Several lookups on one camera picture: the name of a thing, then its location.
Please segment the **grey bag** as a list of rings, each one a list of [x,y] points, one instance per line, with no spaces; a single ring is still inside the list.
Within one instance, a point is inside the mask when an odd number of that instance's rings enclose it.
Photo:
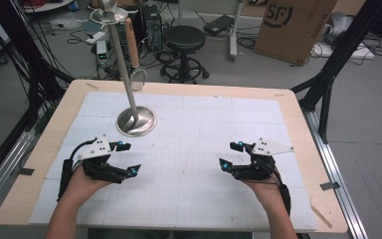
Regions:
[[[352,16],[345,15],[341,12],[332,13],[324,26],[323,40],[327,44],[332,45],[341,34],[348,30],[352,22]]]

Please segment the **black round stool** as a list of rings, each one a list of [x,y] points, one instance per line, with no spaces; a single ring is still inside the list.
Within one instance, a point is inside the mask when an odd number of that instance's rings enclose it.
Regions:
[[[206,42],[203,32],[193,26],[174,26],[163,33],[165,45],[178,53],[178,56],[165,63],[160,70],[161,76],[166,76],[169,83],[184,83],[192,81],[196,85],[196,79],[202,76],[210,77],[210,73],[189,54],[195,54]]]

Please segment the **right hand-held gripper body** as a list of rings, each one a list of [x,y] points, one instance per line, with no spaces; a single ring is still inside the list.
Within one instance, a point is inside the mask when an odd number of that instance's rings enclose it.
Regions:
[[[248,144],[254,145],[253,151],[248,153],[250,156],[250,163],[248,165],[233,164],[233,172],[231,174],[237,180],[265,180],[277,172],[274,156],[276,154],[293,152],[293,147],[291,145],[286,145],[263,137],[257,142]]]

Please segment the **thin wooden stick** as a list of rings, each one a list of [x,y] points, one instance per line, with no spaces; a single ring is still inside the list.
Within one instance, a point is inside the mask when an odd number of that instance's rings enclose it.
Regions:
[[[332,228],[332,224],[326,219],[326,217],[312,204],[310,204],[311,210],[328,228]]]

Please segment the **metal utensil stand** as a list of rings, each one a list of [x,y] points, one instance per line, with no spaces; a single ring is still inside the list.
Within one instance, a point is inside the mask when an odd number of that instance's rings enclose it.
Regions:
[[[126,66],[122,48],[120,46],[116,25],[128,18],[128,13],[117,7],[115,0],[97,0],[98,9],[91,13],[91,19],[98,24],[107,26],[110,41],[113,46],[120,76],[129,102],[129,108],[119,114],[116,127],[126,136],[138,137],[150,133],[156,126],[156,113],[146,107],[138,106],[135,102],[134,91],[130,85],[132,72]]]

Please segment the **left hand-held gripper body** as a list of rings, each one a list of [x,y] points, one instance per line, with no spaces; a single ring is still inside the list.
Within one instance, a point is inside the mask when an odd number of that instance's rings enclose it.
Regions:
[[[105,134],[81,144],[80,147],[85,145],[86,148],[77,156],[75,167],[81,165],[85,174],[94,180],[121,183],[125,180],[126,170],[107,163],[113,153],[109,144]]]

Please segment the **aluminium rail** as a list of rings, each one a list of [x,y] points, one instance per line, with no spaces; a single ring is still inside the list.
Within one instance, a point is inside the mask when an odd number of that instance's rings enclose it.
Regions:
[[[0,149],[0,191],[11,173],[19,166],[22,158],[28,154],[30,145],[35,140],[34,129],[11,133]]]
[[[319,119],[317,118],[315,112],[308,112],[306,110],[302,110],[302,114],[310,130],[317,151],[319,152],[322,164],[328,176],[328,182],[338,182],[338,184],[340,185],[340,187],[337,189],[329,190],[332,190],[336,196],[336,199],[339,203],[340,209],[348,226],[351,238],[368,239],[368,235],[364,229],[361,218],[347,189],[346,183],[340,172],[331,147],[328,143],[323,142],[318,132]]]

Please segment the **person's left hand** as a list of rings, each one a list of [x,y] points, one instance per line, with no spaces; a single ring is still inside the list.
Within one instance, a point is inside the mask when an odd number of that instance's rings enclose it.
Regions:
[[[68,208],[80,208],[97,191],[109,185],[108,181],[94,180],[85,174],[80,165],[74,171],[69,185],[59,201],[59,205]]]

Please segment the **black laptop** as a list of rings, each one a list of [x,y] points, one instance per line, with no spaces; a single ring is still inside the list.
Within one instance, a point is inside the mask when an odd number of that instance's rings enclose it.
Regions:
[[[203,27],[203,30],[212,35],[218,36],[221,33],[227,33],[232,26],[233,18],[226,14],[218,17]]]

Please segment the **black computer tower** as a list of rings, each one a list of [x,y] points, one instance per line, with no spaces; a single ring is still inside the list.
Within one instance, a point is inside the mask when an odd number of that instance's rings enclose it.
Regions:
[[[143,24],[145,28],[147,48],[150,52],[162,50],[161,17],[158,8],[154,4],[141,7]]]

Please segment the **white power strip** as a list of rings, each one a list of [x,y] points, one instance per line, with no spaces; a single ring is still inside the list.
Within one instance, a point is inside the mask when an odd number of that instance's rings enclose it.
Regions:
[[[93,45],[98,41],[101,41],[105,37],[105,32],[97,32],[88,39],[86,39],[86,43],[89,45]]]

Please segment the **large cardboard box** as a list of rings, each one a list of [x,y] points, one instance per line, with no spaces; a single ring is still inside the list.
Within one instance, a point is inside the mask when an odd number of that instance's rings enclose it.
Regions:
[[[254,52],[302,66],[337,0],[268,0]]]

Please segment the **white grid mat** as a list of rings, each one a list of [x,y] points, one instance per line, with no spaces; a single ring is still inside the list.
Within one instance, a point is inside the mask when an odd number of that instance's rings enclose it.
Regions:
[[[114,153],[109,164],[120,168],[138,165],[140,169],[135,177],[109,185],[90,198],[78,214],[81,225],[266,231],[267,215],[253,191],[222,171],[219,161],[246,165],[249,156],[230,149],[230,142],[267,139],[287,147],[274,159],[290,192],[293,227],[316,230],[278,102],[149,94],[138,94],[135,100],[155,111],[157,125],[145,136],[127,137],[115,125],[127,107],[126,96],[87,94],[45,177],[30,223],[49,222],[57,204],[64,159],[82,153],[81,142],[104,134],[111,141],[131,145],[128,151]]]

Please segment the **white device with green light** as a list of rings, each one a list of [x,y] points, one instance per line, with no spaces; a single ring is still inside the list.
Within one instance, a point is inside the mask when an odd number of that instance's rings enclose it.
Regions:
[[[95,44],[95,54],[98,64],[102,67],[107,65],[107,45],[106,41],[97,41]]]

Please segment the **person's right hand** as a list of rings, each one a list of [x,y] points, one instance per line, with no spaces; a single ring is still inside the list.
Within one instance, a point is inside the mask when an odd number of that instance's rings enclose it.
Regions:
[[[253,190],[265,209],[278,209],[284,205],[279,187],[274,182],[246,180],[245,184]]]

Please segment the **white floor stand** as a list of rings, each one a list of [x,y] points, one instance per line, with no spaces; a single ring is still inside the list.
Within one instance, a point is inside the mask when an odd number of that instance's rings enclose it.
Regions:
[[[229,30],[229,60],[231,62],[234,62],[238,56],[237,30],[244,2],[245,0],[234,0],[235,5],[229,10],[229,13],[233,18]]]

